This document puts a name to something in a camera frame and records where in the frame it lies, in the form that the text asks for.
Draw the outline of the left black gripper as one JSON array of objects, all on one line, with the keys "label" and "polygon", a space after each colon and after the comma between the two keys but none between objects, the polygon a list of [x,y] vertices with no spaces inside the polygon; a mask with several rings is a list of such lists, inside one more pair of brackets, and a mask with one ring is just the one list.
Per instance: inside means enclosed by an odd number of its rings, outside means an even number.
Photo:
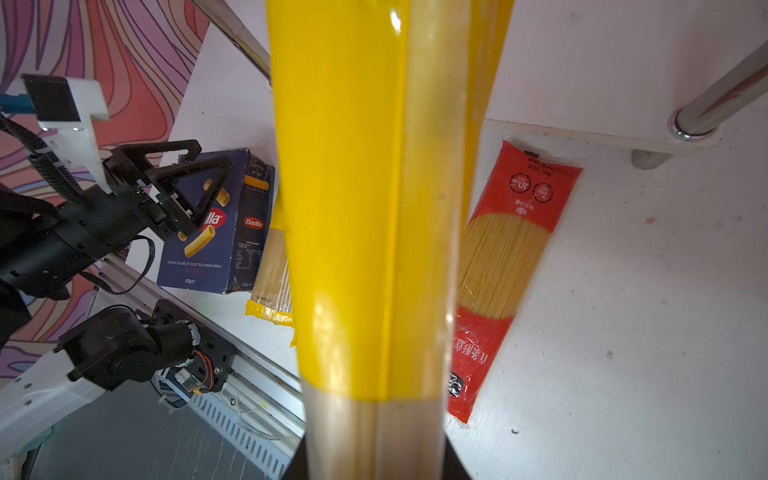
[{"label": "left black gripper", "polygon": [[85,199],[66,201],[56,215],[40,215],[1,248],[1,281],[35,298],[65,300],[66,285],[109,253],[121,250],[145,229],[161,239],[191,236],[202,226],[233,170],[226,156],[159,167],[167,153],[202,152],[197,140],[124,144],[103,161],[108,185],[139,187],[106,194],[94,186]]}]

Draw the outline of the yellow clear spaghetti bag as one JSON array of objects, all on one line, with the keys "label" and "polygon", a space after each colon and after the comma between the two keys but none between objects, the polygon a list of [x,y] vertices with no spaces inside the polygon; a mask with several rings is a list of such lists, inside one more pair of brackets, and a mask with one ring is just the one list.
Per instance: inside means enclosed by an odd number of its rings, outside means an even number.
[{"label": "yellow clear spaghetti bag", "polygon": [[290,478],[439,479],[457,269],[509,1],[271,1],[306,431]]}]

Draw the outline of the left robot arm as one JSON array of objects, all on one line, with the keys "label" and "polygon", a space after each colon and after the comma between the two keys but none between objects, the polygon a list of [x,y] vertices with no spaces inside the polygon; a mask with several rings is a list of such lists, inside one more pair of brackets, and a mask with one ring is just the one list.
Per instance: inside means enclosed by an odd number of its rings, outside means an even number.
[{"label": "left robot arm", "polygon": [[[53,205],[1,192],[1,337],[30,322],[26,297],[57,301],[91,265],[137,240],[153,243],[203,226],[233,168],[201,157],[194,140],[117,148],[105,187],[70,189]],[[219,391],[233,346],[168,300],[151,313],[104,308],[64,333],[55,348],[1,391],[1,456],[8,459],[64,417],[128,381],[186,367],[206,393]]]}]

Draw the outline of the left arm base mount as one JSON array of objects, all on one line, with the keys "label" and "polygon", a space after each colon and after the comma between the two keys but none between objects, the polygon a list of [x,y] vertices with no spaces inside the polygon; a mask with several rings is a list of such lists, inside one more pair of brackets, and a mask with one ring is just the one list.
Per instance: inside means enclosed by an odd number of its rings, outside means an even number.
[{"label": "left arm base mount", "polygon": [[153,388],[160,394],[159,403],[180,409],[205,394],[220,393],[237,354],[235,346],[211,328],[193,320],[170,300],[156,303],[152,319],[157,325],[184,322],[195,326],[191,328],[193,348],[190,357],[156,372],[151,380]]}]

